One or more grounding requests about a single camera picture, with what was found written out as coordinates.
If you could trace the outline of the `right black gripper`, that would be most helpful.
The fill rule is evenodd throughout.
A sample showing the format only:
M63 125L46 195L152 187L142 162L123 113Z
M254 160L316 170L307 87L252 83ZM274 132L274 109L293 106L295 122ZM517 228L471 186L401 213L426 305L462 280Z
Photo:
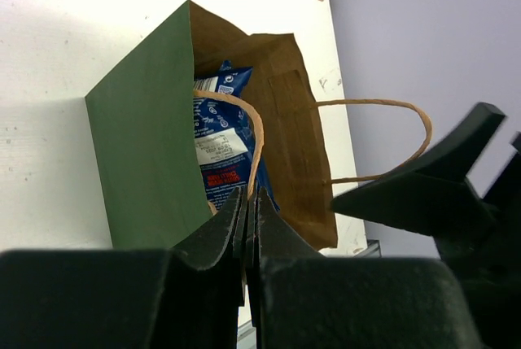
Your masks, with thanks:
M484 268L520 266L520 135L515 153L481 199L467 174L505 114L476 103L428 152L376 181L340 194L332 211L434 238L446 263Z

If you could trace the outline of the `blue snack packet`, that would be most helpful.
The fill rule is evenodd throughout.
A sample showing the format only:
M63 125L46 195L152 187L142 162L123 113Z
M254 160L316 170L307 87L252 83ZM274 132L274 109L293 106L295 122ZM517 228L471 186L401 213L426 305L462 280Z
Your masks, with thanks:
M195 78L194 89L240 98L252 72L225 60L216 72ZM220 209L235 188L248 185L256 145L252 123L240 106L212 98L195 97L193 113L206 199Z

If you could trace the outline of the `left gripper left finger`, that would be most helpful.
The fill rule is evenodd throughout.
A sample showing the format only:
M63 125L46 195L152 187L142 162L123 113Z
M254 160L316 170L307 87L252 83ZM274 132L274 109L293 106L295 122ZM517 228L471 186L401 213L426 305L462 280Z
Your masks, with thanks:
M244 303L243 231L247 192L235 189L219 212L173 248L169 347L234 348Z

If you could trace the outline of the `green paper bag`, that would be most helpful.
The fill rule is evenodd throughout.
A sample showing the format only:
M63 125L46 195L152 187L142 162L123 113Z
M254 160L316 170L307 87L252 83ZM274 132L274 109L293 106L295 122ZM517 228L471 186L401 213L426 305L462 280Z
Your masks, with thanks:
M240 98L194 89L223 61L252 67ZM193 99L240 106L255 149L248 193L266 188L278 214L314 249L337 245L335 179L320 102L291 34L252 34L184 2L85 98L112 245L177 245L220 210L206 199Z

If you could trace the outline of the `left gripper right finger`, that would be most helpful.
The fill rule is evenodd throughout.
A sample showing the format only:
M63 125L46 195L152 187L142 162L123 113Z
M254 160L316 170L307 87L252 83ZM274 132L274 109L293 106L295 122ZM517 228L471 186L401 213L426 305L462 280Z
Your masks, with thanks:
M326 258L275 209L266 189L249 201L246 275L259 348L316 348Z

